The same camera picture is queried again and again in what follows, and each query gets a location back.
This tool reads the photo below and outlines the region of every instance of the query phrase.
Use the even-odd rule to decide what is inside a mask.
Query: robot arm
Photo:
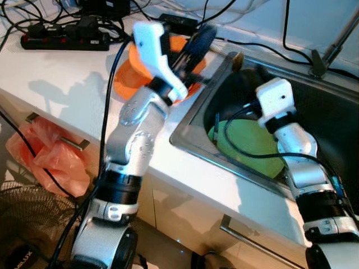
[[[215,32],[207,27],[200,35],[210,35],[213,40]],[[194,58],[198,62],[202,60],[185,47],[176,62],[169,64],[166,55],[169,36],[159,23],[135,23],[134,38],[141,60],[154,79],[123,105],[119,124],[108,138],[106,170],[98,180],[98,191],[73,244],[71,268],[131,268],[137,235],[130,223],[139,207],[142,176],[149,166],[154,141],[168,116],[169,106],[187,96],[182,80],[192,71],[187,69],[188,64],[193,64]],[[202,57],[205,55],[202,51],[208,51],[212,40],[202,42]],[[188,43],[198,45],[199,41],[196,38]]]
[[[256,94],[263,114],[258,123],[278,139],[278,151],[316,157],[316,140],[292,116],[296,109],[291,84],[274,78],[258,87]],[[338,178],[313,160],[283,159],[289,170],[287,183],[305,223],[305,237],[313,242],[306,252],[309,268],[357,268],[359,229],[348,214]]]

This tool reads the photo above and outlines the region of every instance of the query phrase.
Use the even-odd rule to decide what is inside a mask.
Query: power adapter
[[[197,32],[196,26],[198,24],[198,20],[194,20],[192,18],[185,18],[163,13],[161,16],[159,16],[158,20],[164,22],[169,26],[172,33],[178,35],[191,36]]]

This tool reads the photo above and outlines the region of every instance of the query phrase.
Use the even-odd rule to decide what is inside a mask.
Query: white wall
[[[205,0],[176,0],[175,2],[185,8],[197,8],[203,7]],[[224,7],[228,2],[229,0],[209,0],[208,5]],[[241,10],[249,2],[250,0],[237,0],[231,8]],[[277,43],[277,48],[280,49],[286,0],[254,0],[254,6],[260,2],[265,3],[244,15],[239,21],[220,27],[219,35],[236,38],[237,41],[259,41],[268,45]],[[324,53],[358,8],[358,0],[292,0],[287,44],[298,46],[307,54],[310,54],[311,49],[317,49],[320,53]],[[206,17],[216,12],[218,10],[208,10]],[[238,14],[227,11],[215,21],[228,22],[237,16]],[[291,56],[303,60],[300,55],[291,54]],[[359,26],[348,38],[338,58],[333,64],[334,66],[359,74]]]

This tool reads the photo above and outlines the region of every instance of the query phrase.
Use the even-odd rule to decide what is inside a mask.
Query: white countertop
[[[134,21],[135,17],[125,19],[128,33]],[[112,45],[108,52],[26,51],[20,46],[19,36],[11,35],[0,52],[1,93],[15,98],[65,129],[98,143],[109,70],[121,45]],[[218,44],[223,51],[229,50],[223,47],[224,43]],[[246,55],[261,54],[260,51],[253,53],[253,50],[247,48],[241,50]],[[125,59],[127,53],[124,53],[120,62]],[[202,74],[210,77],[223,57],[208,53],[206,60],[207,67]],[[308,244],[294,202],[169,143],[172,132],[198,95],[171,107],[171,114],[157,137],[149,173],[235,219],[246,217],[268,231],[299,244]],[[123,103],[124,100],[113,92],[107,134],[117,125]]]

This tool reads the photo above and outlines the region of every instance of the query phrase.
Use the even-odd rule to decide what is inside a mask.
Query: green plate
[[[217,148],[222,153],[243,163],[262,174],[275,178],[283,169],[284,164],[280,158],[254,159],[244,156],[237,152],[226,140],[224,136],[224,126],[226,120],[219,123]],[[213,140],[213,129],[208,136]],[[240,149],[251,154],[272,154],[278,153],[277,143],[273,136],[265,128],[261,128],[254,120],[235,119],[228,128],[228,134],[233,143]]]

